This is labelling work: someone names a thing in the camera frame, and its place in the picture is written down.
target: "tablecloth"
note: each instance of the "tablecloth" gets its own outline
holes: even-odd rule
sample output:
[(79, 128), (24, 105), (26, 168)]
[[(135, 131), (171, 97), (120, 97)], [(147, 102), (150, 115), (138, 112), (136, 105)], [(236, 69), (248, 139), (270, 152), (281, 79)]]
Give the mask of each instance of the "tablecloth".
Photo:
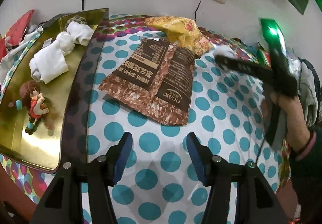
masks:
[[(242, 73), (224, 72), (214, 63), (210, 51), (195, 61), (188, 125), (161, 126), (109, 98), (98, 90), (98, 86), (138, 47), (140, 35), (163, 37), (165, 34), (145, 27), (141, 16), (127, 14), (112, 15), (109, 29), (111, 35), (105, 39), (101, 56), (99, 49), (92, 50), (98, 54), (99, 65), (93, 74), (93, 90), (87, 94), (91, 104), (87, 125), (89, 161), (117, 144), (123, 132), (131, 132), (134, 144), (123, 177), (115, 187), (109, 187), (118, 223), (198, 224), (210, 188), (204, 188), (197, 180), (185, 137), (189, 132), (195, 132), (202, 145), (231, 163), (254, 161), (263, 137), (259, 109), (262, 84)], [(206, 29), (201, 31), (215, 44), (231, 45), (226, 37)], [(90, 65), (85, 63), (81, 68), (87, 69)], [(84, 80), (85, 83), (91, 81), (89, 78)], [(37, 203), (54, 176), (2, 156), (0, 160), (15, 183)], [(274, 191), (278, 187), (280, 162), (280, 155), (265, 143), (258, 165)], [(228, 223), (234, 222), (236, 208), (236, 184), (232, 183), (231, 188)], [(85, 183), (82, 184), (82, 198), (85, 223), (91, 223)]]

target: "tray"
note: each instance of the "tray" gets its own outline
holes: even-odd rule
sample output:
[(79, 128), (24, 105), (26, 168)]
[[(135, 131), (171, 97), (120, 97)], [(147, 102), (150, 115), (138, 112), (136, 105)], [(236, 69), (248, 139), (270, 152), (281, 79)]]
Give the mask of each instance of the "tray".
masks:
[(29, 49), (25, 57), (17, 66), (3, 99), (0, 104), (0, 153), (22, 165), (36, 168), (44, 172), (53, 172), (59, 165), (61, 150), (62, 123), (70, 89), (86, 50), (85, 46), (75, 45), (72, 53), (66, 56), (69, 71), (60, 75), (49, 84), (40, 83), (41, 92), (46, 98), (49, 108), (48, 118), (54, 122), (54, 129), (48, 130), (43, 122), (37, 126), (34, 134), (25, 133), (29, 120), (27, 110), (9, 108), (8, 104), (19, 99), (21, 84), (32, 80), (29, 62), (33, 55), (42, 49), (45, 40), (55, 38), (64, 30), (68, 19), (79, 15), (87, 20), (89, 26), (95, 29), (107, 9), (96, 9), (66, 15), (56, 20), (48, 27)]

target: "toy figurine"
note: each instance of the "toy figurine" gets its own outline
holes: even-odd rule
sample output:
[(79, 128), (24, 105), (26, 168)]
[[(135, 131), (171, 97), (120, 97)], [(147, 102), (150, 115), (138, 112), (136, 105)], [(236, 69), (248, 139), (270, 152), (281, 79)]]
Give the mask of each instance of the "toy figurine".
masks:
[(44, 104), (45, 98), (40, 93), (40, 86), (36, 81), (27, 81), (19, 89), (20, 100), (10, 102), (9, 107), (16, 107), (21, 110), (25, 107), (28, 110), (29, 122), (25, 132), (33, 134), (35, 120), (40, 120), (41, 116), (49, 112), (47, 105)]

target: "metal screw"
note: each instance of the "metal screw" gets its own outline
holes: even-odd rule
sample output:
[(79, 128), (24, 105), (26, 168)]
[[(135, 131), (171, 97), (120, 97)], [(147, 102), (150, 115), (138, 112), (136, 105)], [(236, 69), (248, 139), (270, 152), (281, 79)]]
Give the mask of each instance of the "metal screw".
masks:
[(254, 163), (254, 162), (252, 162), (252, 161), (248, 161), (248, 162), (247, 162), (247, 166), (248, 166), (248, 167), (250, 167), (251, 169), (253, 169), (253, 168), (255, 168), (255, 166), (256, 166), (256, 165), (255, 165), (255, 163)]
[(221, 157), (215, 155), (213, 156), (213, 162), (220, 162), (221, 161)]
[(106, 157), (105, 157), (104, 155), (101, 155), (101, 156), (98, 156), (98, 157), (97, 157), (97, 160), (98, 160), (99, 162), (103, 162), (103, 161), (106, 161)]
[(65, 162), (63, 167), (64, 167), (64, 169), (69, 169), (71, 167), (71, 163), (70, 162)]

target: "teal hair tie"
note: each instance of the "teal hair tie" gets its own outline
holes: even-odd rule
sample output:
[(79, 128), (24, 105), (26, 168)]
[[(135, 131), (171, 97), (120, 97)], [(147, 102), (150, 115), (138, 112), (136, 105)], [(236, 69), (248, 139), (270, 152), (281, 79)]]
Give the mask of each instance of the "teal hair tie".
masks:
[(17, 108), (17, 110), (21, 110), (22, 109), (22, 102), (21, 102), (21, 100), (17, 100), (16, 101), (16, 108)]
[(33, 130), (33, 124), (31, 122), (27, 123), (27, 128)]

